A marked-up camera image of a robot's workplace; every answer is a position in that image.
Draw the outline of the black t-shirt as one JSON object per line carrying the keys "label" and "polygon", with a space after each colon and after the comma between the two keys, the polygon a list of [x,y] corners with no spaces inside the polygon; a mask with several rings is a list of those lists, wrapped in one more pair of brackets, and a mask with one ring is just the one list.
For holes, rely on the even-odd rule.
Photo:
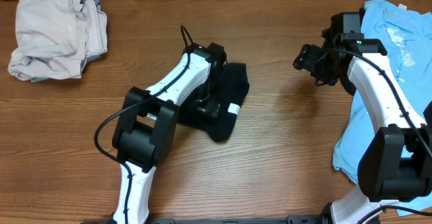
{"label": "black t-shirt", "polygon": [[231,136],[240,107],[248,94],[248,82],[245,63],[228,63],[210,89],[210,93],[221,105],[217,119],[203,119],[195,109],[194,101],[202,99],[205,85],[194,89],[180,106],[178,123],[208,133],[215,142],[225,142]]}

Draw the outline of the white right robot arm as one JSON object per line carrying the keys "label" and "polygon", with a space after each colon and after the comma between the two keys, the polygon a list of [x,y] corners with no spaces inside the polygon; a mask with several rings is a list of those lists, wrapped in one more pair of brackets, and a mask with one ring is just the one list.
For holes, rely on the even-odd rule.
{"label": "white right robot arm", "polygon": [[380,213],[403,210],[402,203],[431,193],[431,108],[419,115],[411,107],[382,42],[360,31],[364,12],[332,16],[323,45],[303,45],[293,62],[316,86],[341,82],[362,97],[375,136],[358,165],[358,184],[322,213],[290,215],[288,223],[379,223]]}

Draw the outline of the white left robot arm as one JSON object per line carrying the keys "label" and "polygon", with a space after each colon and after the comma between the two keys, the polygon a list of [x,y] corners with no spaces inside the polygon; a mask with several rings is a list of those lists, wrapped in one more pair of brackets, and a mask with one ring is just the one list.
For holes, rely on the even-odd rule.
{"label": "white left robot arm", "polygon": [[221,105],[211,90],[226,59],[221,45],[192,43],[161,81],[145,90],[129,90],[113,135],[122,181],[110,223],[146,222],[152,181],[173,144],[180,111],[204,122],[219,116]]}

